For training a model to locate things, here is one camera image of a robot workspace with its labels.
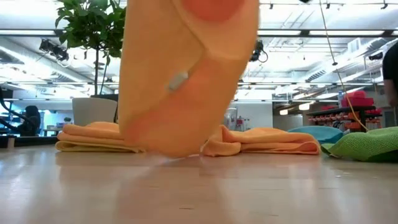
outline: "lamp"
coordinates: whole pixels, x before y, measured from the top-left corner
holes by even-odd
[[[287,115],[289,112],[287,110],[281,110],[279,111],[280,115]]]
[[[299,108],[299,110],[302,110],[302,111],[309,110],[310,109],[310,104],[309,103],[305,103],[303,105],[299,105],[298,108]]]

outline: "ventilation duct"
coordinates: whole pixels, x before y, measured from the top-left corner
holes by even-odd
[[[333,73],[336,69],[343,68],[351,63],[358,57],[365,57],[373,54],[381,47],[385,46],[389,42],[393,41],[394,38],[377,38],[369,39],[357,38],[348,44],[348,50],[336,57],[338,65],[333,66],[333,61],[329,60],[321,65],[310,70],[304,77],[301,78],[300,82],[312,82],[315,79]]]
[[[23,65],[24,63],[16,57],[13,57],[4,51],[0,50],[0,64],[18,64]]]

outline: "desk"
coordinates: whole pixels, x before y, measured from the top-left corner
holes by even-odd
[[[62,129],[44,129],[44,136],[47,136],[47,132],[49,131],[53,131],[55,133],[55,135],[58,135],[60,131],[62,131]]]
[[[375,106],[354,106],[353,109],[355,112],[359,112],[358,119],[360,119],[361,123],[363,123],[364,125],[366,125],[366,118],[378,116],[378,115],[370,115],[370,114],[365,113],[365,111],[368,111],[368,110],[375,110],[376,109]],[[348,112],[351,112],[350,107],[311,112],[311,113],[307,113],[307,116],[324,116],[324,115],[329,115],[329,114],[340,114],[340,113],[348,113]],[[366,132],[366,130],[363,127],[361,127],[361,131]]]
[[[0,223],[396,224],[398,166],[318,156],[0,152]]]

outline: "ceiling light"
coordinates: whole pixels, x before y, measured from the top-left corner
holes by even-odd
[[[309,110],[310,109],[310,103],[305,103],[303,105],[299,105],[298,109],[302,110],[302,111]]]
[[[355,89],[352,89],[352,90],[348,90],[347,93],[353,93],[353,92],[358,91],[358,90],[363,90],[363,88],[365,88],[365,87],[359,87],[359,88],[355,88]]]
[[[87,85],[88,82],[55,82],[54,85]]]
[[[53,30],[0,30],[0,35],[13,35],[13,36],[36,35],[36,36],[53,36],[53,37],[56,36]]]
[[[257,35],[267,35],[267,36],[273,36],[273,35],[300,35],[301,31],[300,30],[258,30]]]
[[[328,35],[381,35],[384,30],[329,30]],[[312,30],[310,35],[326,35],[325,30]]]
[[[338,95],[338,93],[325,93],[325,94],[317,96],[317,99],[327,99],[327,98],[335,97],[337,95]]]
[[[48,82],[10,82],[12,84],[25,84],[25,85],[45,85]]]
[[[287,110],[281,110],[279,111],[280,115],[287,115],[289,112]]]

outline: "orange towel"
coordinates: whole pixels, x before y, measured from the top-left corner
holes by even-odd
[[[113,123],[95,122],[85,127],[68,124],[58,135],[60,151],[143,152],[128,146]],[[221,125],[202,147],[206,156],[233,156],[240,152],[319,154],[320,145],[311,135],[287,133],[273,128],[230,131]],[[200,148],[192,154],[199,154]]]
[[[258,0],[129,0],[119,86],[127,144],[172,157],[197,153],[252,55],[258,10]],[[184,72],[189,78],[170,91]]]
[[[143,149],[127,146],[119,133],[119,125],[94,122],[85,127],[67,124],[58,134],[59,151],[142,152]]]
[[[288,133],[274,128],[230,131],[218,127],[203,146],[206,156],[232,156],[240,152],[318,155],[320,145],[310,134]]]

